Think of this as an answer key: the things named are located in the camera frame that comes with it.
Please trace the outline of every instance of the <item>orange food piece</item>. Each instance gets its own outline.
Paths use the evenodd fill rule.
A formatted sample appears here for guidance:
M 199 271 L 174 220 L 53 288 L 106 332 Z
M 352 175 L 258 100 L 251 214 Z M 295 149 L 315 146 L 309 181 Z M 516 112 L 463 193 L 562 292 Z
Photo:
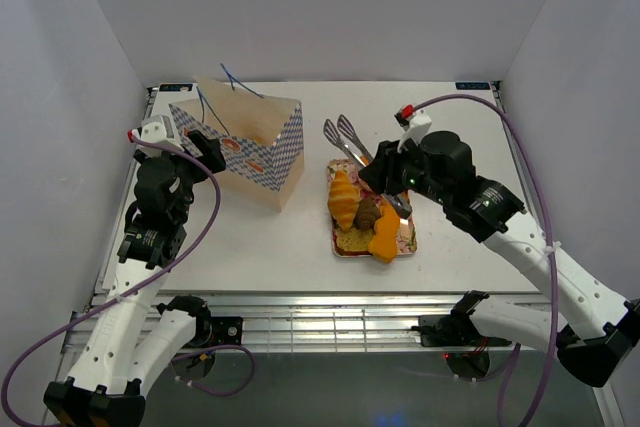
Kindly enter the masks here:
M 382 215 L 373 227 L 375 235 L 369 242 L 368 250 L 376 259 L 388 264 L 398 255 L 396 233 L 400 227 L 400 217 L 385 200 L 380 206 Z
M 329 212 L 342 230 L 348 232 L 358 211 L 360 192 L 343 171 L 336 172 L 329 188 Z

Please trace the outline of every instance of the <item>paper bag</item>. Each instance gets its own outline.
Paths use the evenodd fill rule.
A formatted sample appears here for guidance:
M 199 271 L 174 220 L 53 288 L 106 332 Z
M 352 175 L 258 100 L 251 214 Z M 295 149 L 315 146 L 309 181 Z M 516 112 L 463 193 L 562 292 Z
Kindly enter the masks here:
M 302 104 L 258 96 L 209 78 L 196 78 L 199 98 L 170 104 L 182 144 L 198 149 L 185 130 L 220 139 L 227 170 L 221 187 L 281 211 L 304 171 Z

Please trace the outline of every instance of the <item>blue wire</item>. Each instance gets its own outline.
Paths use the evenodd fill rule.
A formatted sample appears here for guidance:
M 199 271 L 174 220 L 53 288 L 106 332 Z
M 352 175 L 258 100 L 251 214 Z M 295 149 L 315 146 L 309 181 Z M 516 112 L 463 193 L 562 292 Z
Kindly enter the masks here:
M 229 132 L 229 129 L 227 129 L 227 126 L 224 125 L 224 122 L 220 120 L 220 117 L 218 117 L 215 111 L 211 108 L 211 104 L 209 104 L 209 101 L 207 100 L 207 98 L 204 95 L 202 95 L 202 92 L 200 92 L 200 87 L 196 87 L 196 90 L 198 91 L 198 97 L 200 97 L 200 105 L 202 106 L 202 123 L 204 124 L 204 104 L 207 104 L 207 107 L 209 108 L 213 116 L 218 120 L 218 122 L 220 122 L 220 125 L 227 132 L 227 135 L 230 136 L 231 132 Z
M 220 62 L 220 67 L 222 67 L 222 70 L 224 70 L 224 73 L 227 74 L 227 77 L 229 77 L 229 82 L 231 82 L 231 89 L 236 90 L 236 88 L 234 87 L 233 83 L 235 82 L 236 84 L 240 85 L 242 88 L 244 88 L 245 90 L 248 90 L 249 92 L 251 92 L 252 94 L 257 95 L 258 97 L 260 97 L 261 99 L 264 99 L 264 95 L 257 93 L 255 90 L 250 89 L 249 87 L 247 87 L 246 85 L 244 85 L 242 82 L 240 82 L 238 79 L 236 79 L 231 72 L 229 72 L 229 70 L 224 66 L 224 64 L 222 62 Z

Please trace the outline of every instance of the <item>gray floor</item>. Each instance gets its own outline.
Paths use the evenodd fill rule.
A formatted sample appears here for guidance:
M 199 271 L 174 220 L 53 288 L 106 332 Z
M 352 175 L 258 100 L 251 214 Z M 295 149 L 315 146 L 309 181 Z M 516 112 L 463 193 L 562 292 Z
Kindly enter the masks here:
M 492 354 L 494 365 L 506 355 Z M 446 374 L 442 354 L 258 355 L 252 384 L 232 398 L 212 398 L 174 381 L 167 370 L 148 396 L 144 427 L 493 426 L 500 380 L 470 385 L 416 377 L 400 369 Z M 516 425 L 537 384 L 542 356 L 525 352 L 511 382 L 506 420 Z M 248 370 L 239 355 L 220 355 L 204 383 L 225 389 Z M 601 426 L 592 389 L 558 364 L 535 426 Z

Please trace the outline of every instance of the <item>croissant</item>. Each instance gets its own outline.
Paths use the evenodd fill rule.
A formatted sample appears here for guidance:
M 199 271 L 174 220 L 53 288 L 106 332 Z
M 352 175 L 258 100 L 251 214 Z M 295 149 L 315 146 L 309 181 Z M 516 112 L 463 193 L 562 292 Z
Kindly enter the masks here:
M 329 212 L 345 232 L 353 225 L 359 202 L 360 192 L 351 184 L 347 174 L 341 170 L 336 172 L 329 189 Z

